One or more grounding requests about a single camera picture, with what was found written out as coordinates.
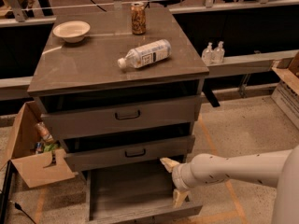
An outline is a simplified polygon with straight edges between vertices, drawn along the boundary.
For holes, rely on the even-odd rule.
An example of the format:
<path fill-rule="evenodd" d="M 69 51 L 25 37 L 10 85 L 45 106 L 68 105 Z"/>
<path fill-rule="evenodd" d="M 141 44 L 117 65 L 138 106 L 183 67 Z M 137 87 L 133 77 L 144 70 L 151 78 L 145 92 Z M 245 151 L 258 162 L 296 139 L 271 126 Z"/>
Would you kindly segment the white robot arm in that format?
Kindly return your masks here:
<path fill-rule="evenodd" d="M 275 188 L 271 224 L 299 224 L 299 147 L 232 158 L 199 154 L 186 163 L 162 158 L 161 163 L 175 185 L 175 207 L 197 186 L 233 179 Z"/>

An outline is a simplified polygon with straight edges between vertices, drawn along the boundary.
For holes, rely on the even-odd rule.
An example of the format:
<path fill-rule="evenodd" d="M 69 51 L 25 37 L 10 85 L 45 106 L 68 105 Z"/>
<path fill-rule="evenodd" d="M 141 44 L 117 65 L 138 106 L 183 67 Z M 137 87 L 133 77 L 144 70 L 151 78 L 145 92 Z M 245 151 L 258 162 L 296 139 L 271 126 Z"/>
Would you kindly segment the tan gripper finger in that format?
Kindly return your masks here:
<path fill-rule="evenodd" d="M 188 191 L 181 191 L 179 189 L 173 190 L 173 207 L 179 208 L 184 203 L 185 199 L 187 198 L 189 192 Z"/>
<path fill-rule="evenodd" d="M 174 171 L 174 169 L 177 166 L 179 166 L 178 161 L 174 161 L 174 160 L 169 159 L 169 158 L 160 158 L 160 162 L 162 163 L 162 165 L 164 166 L 164 168 L 166 169 L 166 171 L 168 173 L 172 173 Z"/>

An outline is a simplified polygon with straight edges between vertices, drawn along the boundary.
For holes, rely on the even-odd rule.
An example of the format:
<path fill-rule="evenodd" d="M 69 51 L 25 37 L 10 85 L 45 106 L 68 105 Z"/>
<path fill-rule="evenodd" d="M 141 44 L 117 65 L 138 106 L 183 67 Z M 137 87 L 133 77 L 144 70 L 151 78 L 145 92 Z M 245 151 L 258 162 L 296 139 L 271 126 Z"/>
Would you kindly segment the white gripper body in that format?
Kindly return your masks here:
<path fill-rule="evenodd" d="M 192 174 L 189 163 L 177 165 L 172 172 L 172 180 L 175 187 L 181 191 L 186 191 L 195 187 L 195 178 Z"/>

